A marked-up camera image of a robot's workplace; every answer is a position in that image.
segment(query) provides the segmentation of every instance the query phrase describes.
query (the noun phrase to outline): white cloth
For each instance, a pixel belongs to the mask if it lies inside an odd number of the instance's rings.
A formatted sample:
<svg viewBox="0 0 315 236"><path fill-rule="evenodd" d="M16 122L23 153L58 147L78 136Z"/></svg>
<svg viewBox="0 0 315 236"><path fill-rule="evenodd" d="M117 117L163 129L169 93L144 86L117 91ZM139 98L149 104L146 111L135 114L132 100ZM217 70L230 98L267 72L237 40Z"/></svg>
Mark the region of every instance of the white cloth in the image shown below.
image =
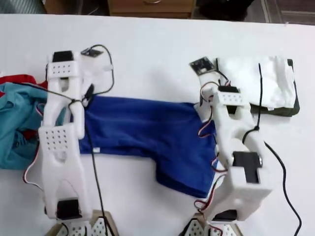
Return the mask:
<svg viewBox="0 0 315 236"><path fill-rule="evenodd" d="M219 70L239 88L254 105L259 105L260 63L263 79L262 106L269 109L293 108L295 102L294 74L287 59L282 57L219 58Z"/></svg>

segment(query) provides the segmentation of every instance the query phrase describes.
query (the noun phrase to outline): blue fabric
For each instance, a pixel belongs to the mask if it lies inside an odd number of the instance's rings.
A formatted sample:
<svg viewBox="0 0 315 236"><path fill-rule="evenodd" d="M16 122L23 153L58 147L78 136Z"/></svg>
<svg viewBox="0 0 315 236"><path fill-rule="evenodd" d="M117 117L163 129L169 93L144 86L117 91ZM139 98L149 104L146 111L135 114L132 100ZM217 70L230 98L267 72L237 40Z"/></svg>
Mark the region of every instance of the blue fabric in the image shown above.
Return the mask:
<svg viewBox="0 0 315 236"><path fill-rule="evenodd" d="M157 181L174 190L206 198L213 181L213 136L199 138L202 125L190 103L94 97L85 122L100 153L149 157ZM214 133L211 123L205 132ZM87 137L81 153L91 153Z"/></svg>
<svg viewBox="0 0 315 236"><path fill-rule="evenodd" d="M36 106L46 103L47 92L13 83L1 84L0 91L5 93L0 97L0 168L23 170L33 161L38 140L25 140L22 132L40 127Z"/></svg>

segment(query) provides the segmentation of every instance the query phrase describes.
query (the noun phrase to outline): red cloth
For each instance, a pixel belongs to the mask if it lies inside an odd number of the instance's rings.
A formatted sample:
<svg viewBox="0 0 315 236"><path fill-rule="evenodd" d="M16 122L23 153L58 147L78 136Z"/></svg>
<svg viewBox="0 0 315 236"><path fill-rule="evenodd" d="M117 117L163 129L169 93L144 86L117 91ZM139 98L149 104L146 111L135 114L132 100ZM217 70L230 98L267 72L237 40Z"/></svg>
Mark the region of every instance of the red cloth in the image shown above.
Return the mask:
<svg viewBox="0 0 315 236"><path fill-rule="evenodd" d="M10 75L10 76L3 76L0 77L0 84L4 84L6 82L11 83L30 83L34 85L39 85L43 87L44 89L48 88L48 82L44 81L41 84L37 84L36 80L31 75ZM0 91L0 98L5 95L4 92ZM26 140L32 139L34 136L36 136L37 130L26 130L23 132L23 136Z"/></svg>

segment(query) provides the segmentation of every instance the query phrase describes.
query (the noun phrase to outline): white table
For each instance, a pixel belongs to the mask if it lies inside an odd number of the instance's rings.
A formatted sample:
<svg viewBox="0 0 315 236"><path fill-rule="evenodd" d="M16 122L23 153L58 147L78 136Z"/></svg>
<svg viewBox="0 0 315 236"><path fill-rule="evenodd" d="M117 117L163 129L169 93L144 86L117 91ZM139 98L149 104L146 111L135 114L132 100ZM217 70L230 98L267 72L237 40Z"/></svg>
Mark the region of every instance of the white table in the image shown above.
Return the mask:
<svg viewBox="0 0 315 236"><path fill-rule="evenodd" d="M303 219L300 235L314 227L315 27L194 20L91 16L0 15L0 71L26 73L41 81L46 56L95 43L112 53L116 84L111 96L172 102L198 101L199 81L188 63L203 56L282 55L294 59L301 111L292 118L263 115L261 133L287 167L288 195ZM92 160L83 156L93 197L99 200ZM105 209L122 236L175 236L194 213L194 198L155 181L149 159L98 156ZM276 189L240 223L245 236L292 236L298 221L282 191L282 171L273 158ZM45 234L54 224L41 194L22 182L21 171L0 171L3 235Z"/></svg>

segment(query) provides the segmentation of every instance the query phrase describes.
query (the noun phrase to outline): drawer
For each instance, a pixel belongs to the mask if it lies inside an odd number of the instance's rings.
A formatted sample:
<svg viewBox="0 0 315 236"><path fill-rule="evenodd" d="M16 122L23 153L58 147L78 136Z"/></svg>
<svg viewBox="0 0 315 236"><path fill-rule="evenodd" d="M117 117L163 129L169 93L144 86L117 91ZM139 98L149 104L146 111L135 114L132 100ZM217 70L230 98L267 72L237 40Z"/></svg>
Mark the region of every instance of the drawer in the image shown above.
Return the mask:
<svg viewBox="0 0 315 236"><path fill-rule="evenodd" d="M194 0L109 0L110 11L127 12L191 12Z"/></svg>
<svg viewBox="0 0 315 236"><path fill-rule="evenodd" d="M112 13L111 16L187 19L190 18L191 13Z"/></svg>

